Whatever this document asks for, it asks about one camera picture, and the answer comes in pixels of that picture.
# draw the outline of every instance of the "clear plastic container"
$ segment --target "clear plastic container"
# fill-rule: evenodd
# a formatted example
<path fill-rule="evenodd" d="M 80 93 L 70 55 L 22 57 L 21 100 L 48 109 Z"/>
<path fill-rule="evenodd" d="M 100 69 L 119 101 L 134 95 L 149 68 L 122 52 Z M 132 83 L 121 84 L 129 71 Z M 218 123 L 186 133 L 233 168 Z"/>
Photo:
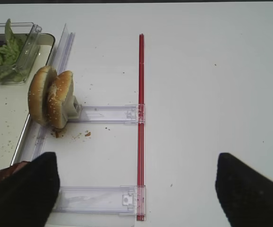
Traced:
<path fill-rule="evenodd" d="M 0 41 L 5 42 L 4 34 L 5 24 L 0 24 Z M 11 29 L 16 37 L 24 41 L 24 45 L 13 65 L 0 66 L 0 84 L 18 84 L 24 83 L 33 66 L 34 60 L 38 54 L 39 45 L 37 43 L 41 27 L 33 23 L 11 23 Z"/>

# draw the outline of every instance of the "white surface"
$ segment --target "white surface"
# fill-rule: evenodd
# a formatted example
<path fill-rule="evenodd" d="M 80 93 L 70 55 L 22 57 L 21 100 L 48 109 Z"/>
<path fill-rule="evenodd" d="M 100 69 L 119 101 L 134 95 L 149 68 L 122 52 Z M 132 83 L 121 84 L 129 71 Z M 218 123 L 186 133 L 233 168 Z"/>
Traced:
<path fill-rule="evenodd" d="M 68 68 L 86 77 L 76 90 L 88 105 L 137 101 L 145 34 L 147 221 L 136 227 L 228 227 L 220 152 L 273 179 L 273 2 L 0 5 L 8 17 L 57 39 L 65 22 L 76 32 Z"/>
<path fill-rule="evenodd" d="M 26 83 L 0 85 L 0 169 L 10 165 L 28 114 L 29 84 L 35 72 L 46 64 L 50 52 L 51 46 L 40 46 L 41 58 L 36 58 Z"/>

